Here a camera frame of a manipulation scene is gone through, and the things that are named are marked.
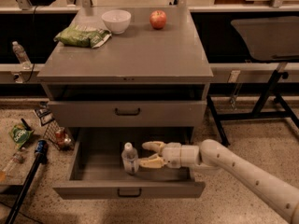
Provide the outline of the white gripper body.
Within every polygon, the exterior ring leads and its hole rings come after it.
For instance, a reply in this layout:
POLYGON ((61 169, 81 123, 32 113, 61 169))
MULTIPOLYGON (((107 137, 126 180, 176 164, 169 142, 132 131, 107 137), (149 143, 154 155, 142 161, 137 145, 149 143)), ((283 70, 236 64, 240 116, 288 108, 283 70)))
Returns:
POLYGON ((164 165, 168 168, 178 169, 181 167, 181 144, 168 143, 164 146, 162 151, 162 158, 164 165))

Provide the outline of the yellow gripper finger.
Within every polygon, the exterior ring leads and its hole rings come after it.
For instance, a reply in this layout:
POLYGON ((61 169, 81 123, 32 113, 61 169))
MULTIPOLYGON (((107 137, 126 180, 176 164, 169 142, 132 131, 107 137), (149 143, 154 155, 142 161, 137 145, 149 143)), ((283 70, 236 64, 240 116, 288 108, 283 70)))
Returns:
POLYGON ((161 155, 165 147, 165 143, 162 141, 148 141, 142 144, 142 147, 146 150, 154 151, 161 155))
POLYGON ((139 165, 143 168, 160 169, 165 166, 165 161, 158 154, 153 154, 147 158, 141 158, 139 165))

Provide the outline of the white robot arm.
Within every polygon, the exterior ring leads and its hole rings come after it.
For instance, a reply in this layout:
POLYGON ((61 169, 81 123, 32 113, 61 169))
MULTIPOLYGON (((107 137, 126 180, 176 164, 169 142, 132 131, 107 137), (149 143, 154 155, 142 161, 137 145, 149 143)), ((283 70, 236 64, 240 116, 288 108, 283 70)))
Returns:
POLYGON ((198 145, 149 141, 142 147, 154 152, 140 159, 143 168, 187 167, 194 174, 216 174, 222 168, 289 224, 299 224, 299 189, 240 158, 217 141, 207 139, 198 145))

